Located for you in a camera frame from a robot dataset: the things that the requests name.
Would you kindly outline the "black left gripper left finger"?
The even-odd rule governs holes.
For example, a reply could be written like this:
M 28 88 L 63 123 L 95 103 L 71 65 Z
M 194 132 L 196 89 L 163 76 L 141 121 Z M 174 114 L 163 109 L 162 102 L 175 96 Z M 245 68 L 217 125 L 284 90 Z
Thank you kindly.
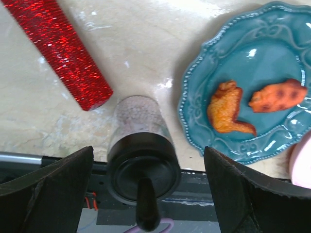
M 93 166 L 84 147 L 37 171 L 1 184 L 2 233 L 75 233 Z

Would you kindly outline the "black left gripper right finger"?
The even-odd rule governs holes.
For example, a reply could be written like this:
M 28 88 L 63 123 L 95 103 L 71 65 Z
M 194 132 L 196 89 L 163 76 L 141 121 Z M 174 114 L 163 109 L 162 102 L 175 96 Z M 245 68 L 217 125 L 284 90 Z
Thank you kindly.
M 223 233 L 309 233 L 311 191 L 206 147 L 204 163 Z

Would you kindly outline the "clear black-lidded shaker jar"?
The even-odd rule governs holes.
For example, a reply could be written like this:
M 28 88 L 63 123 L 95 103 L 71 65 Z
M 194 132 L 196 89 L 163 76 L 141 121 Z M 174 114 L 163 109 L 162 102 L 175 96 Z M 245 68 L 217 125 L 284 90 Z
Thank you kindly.
M 158 201 L 178 187 L 181 168 L 158 103 L 136 95 L 115 108 L 115 129 L 107 153 L 107 187 L 118 201 L 136 207 L 136 224 L 154 231 Z

